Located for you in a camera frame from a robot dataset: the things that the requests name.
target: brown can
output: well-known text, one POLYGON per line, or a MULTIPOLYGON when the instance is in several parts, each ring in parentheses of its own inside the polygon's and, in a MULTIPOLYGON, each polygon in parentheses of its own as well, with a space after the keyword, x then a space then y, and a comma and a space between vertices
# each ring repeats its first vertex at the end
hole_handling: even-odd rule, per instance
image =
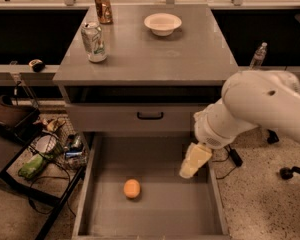
POLYGON ((110 0, 94 0, 97 8, 99 22, 102 24, 112 23, 112 10, 110 0))

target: white bowl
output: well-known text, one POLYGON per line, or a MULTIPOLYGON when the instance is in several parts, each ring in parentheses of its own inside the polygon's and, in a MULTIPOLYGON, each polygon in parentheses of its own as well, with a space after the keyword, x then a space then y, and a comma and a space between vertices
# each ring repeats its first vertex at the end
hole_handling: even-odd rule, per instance
POLYGON ((175 15, 168 13, 155 13, 144 20, 146 27, 158 36, 168 36, 181 26, 182 21, 175 15))

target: plastic bottle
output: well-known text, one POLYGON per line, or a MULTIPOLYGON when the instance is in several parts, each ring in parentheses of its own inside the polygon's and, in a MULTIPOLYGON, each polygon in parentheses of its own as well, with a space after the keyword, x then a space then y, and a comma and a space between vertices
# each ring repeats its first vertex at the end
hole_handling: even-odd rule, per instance
POLYGON ((253 55, 249 69, 258 69, 266 57, 267 43, 263 42, 253 55))

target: speckled floor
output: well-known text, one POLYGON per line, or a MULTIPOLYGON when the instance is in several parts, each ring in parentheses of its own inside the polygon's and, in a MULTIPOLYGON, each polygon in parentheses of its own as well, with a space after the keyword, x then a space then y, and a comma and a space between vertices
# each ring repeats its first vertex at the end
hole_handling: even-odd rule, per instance
MULTIPOLYGON (((300 176, 282 180, 278 172, 282 167, 300 167, 300 145, 279 136, 280 142, 269 145, 268 133, 256 129, 240 135, 231 145, 243 160, 224 179, 218 180, 224 212, 233 239, 240 240, 300 240, 300 176)), ((25 153, 9 172, 17 176, 17 169, 29 154, 25 153)), ((214 152, 212 160, 226 158, 225 150, 214 152)), ((228 159, 213 163, 217 177, 223 177, 234 166, 228 159)), ((44 175, 63 175, 56 166, 49 165, 44 175)), ((38 188, 58 195, 66 181, 42 181, 38 188)), ((73 192, 69 206, 76 212, 82 182, 73 192)), ((36 203, 37 208, 49 207, 36 203)), ((34 239, 47 215, 38 214, 26 197, 15 194, 0 181, 0 240, 34 239)), ((75 217, 65 206, 46 239, 70 239, 75 217)))

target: black handle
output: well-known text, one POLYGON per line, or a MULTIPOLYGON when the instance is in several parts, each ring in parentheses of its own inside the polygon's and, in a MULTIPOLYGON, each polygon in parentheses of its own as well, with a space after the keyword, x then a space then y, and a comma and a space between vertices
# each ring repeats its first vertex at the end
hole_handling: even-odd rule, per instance
POLYGON ((137 117, 140 120, 160 120, 164 116, 163 112, 160 112, 158 116, 142 116, 142 112, 137 113, 137 117))

